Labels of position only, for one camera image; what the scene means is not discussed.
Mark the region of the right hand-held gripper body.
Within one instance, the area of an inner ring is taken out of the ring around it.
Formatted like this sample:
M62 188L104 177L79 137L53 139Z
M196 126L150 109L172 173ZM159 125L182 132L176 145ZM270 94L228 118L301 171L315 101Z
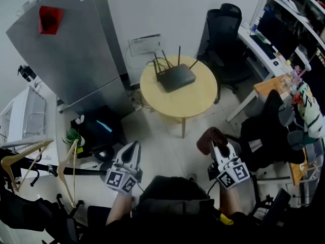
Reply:
M216 179L225 189L231 189L250 178L246 164L235 157L225 163L212 163L208 167L209 179Z

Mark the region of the brown cloth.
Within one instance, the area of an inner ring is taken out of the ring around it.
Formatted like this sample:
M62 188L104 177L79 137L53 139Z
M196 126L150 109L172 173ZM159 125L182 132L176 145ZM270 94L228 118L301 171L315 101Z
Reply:
M210 153L209 143L213 142L217 147L225 147L228 144L228 140L225 134L223 134L217 127L208 128L203 135L197 141L198 150L208 155Z

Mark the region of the black router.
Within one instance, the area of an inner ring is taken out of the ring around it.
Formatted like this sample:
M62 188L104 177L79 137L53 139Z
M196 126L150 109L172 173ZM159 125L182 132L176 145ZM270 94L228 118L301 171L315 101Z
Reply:
M184 86L187 86L191 83L194 83L196 80L195 74L191 71L192 67L198 62L196 60L190 67L186 64L180 63L180 52L181 52L181 46L179 46L178 51L178 61L177 65L172 65L165 55L165 52L162 50L164 60L167 63L168 68L161 70L160 63L158 62L158 57L156 56L156 53L154 53L154 70L155 70L155 76L158 83L160 83L166 92L170 93L177 89L180 89Z

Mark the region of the person's right forearm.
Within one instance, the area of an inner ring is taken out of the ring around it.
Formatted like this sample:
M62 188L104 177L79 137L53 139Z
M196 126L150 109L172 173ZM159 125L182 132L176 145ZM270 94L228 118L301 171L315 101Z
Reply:
M227 190L223 186L221 186L219 193L220 193L219 210L226 217L229 217L236 212L242 212L241 205L239 202L238 192L234 188Z

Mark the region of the black box with teal stripe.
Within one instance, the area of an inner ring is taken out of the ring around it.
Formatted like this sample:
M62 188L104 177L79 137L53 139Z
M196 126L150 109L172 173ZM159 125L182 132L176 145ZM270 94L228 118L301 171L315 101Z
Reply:
M100 107L72 120L71 127L79 130L80 135L85 139L83 152L77 154L79 159L94 156L96 151L108 146L113 148L117 144L122 146L127 144L120 118L108 106Z

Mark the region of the black chair with jacket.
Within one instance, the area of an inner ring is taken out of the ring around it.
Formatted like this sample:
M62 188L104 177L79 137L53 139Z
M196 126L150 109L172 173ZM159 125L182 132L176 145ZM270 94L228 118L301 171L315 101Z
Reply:
M305 161L303 150L293 150L288 143L288 129L280 123L278 117L278 109L282 104L280 94L273 89L260 114L242 123L239 156L251 172L276 162L300 164Z

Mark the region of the round wooden table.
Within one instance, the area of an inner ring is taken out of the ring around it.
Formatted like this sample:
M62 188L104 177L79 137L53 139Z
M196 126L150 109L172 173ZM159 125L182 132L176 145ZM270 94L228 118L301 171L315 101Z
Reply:
M173 92L166 92L157 82L153 64L145 67L140 78L140 90L151 108L159 113L182 121L182 135L185 135L186 119L204 113L217 98L217 81L210 69L196 59L182 55L180 62L193 66L194 83Z

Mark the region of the wooden work desk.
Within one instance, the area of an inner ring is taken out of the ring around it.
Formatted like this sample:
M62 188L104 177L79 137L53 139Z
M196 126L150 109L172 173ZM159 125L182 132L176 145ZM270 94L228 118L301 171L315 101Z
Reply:
M281 83L284 78L287 78L287 75L281 75L275 78L271 78L269 80L265 80L261 83L254 85L254 92L258 96L267 96L271 90L275 89L279 92L280 95L284 93L289 93L289 89L282 89ZM307 153L306 148L303 148L303 153L305 156L305 160L302 164L286 164L286 167L290 170L289 176L282 177L274 177L274 178L266 178L264 176L258 177L257 184L258 185L269 185L269 184L293 184L294 186L298 184L308 183L311 181L317 181L319 178L317 177L317 173L319 172L318 167L315 165L315 162L307 161Z

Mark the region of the white rectangular table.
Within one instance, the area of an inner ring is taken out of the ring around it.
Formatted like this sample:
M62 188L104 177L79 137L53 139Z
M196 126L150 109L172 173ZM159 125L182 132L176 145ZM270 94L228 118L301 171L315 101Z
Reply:
M45 85L41 79L37 78L27 84L32 87L45 99L45 107L43 110L35 110L27 119L27 125L23 127L23 132L34 137L46 136L54 141L42 153L40 164L51 164L57 166L59 164L56 142L56 118L57 118L57 96Z

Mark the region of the colourful plush cushion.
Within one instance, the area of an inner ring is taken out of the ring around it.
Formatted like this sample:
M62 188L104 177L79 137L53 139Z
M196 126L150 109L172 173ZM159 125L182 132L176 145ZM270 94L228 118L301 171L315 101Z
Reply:
M325 124L320 106L310 87L301 81L292 98L297 125L302 127L309 138L319 139L325 136Z

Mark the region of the black swivel chair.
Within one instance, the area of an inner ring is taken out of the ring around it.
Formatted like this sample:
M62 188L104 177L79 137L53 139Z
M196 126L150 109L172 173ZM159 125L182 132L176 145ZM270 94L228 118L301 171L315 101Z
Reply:
M86 226L74 218L83 201L78 201L71 212L67 212L61 202L62 195L56 195L56 202L39 198L29 201L14 193L0 192L0 221L12 229L46 231L53 241L42 244L78 244Z

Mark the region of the white computer desk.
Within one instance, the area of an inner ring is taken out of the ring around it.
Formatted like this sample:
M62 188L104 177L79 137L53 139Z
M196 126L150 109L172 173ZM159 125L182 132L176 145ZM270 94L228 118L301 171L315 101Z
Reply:
M285 60L284 58L276 58L271 60L268 56L261 50L261 48L255 43L255 41L250 37L251 29L239 27L238 37L242 42L254 53L256 58L261 62L267 71L269 72L267 76L263 76L259 71L261 70L260 66L252 61L249 63L253 66L255 71L259 74L263 81L267 81L274 77L279 77L285 74ZM275 66L274 61L278 61L279 65ZM257 92L255 89L245 98L245 100L226 118L226 121L229 123L236 115L238 115L255 97L257 97Z

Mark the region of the black keyboard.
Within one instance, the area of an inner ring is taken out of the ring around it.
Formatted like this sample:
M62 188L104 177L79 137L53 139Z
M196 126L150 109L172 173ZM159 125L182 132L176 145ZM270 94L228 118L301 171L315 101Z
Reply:
M272 48L271 44L265 43L257 35L250 35L250 37L261 48L261 50L268 56L269 59L273 60L276 58L275 50Z

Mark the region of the white wall panel box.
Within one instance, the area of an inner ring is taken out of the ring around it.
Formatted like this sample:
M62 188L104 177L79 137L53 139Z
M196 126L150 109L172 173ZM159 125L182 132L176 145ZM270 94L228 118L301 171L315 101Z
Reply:
M156 52L161 48L161 34L129 39L128 43L132 56Z

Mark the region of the black wall-mounted device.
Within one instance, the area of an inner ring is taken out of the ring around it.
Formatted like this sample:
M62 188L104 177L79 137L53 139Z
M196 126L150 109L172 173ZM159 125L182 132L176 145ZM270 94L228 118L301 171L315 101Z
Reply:
M37 76L30 66L20 65L17 71L27 82L31 82Z

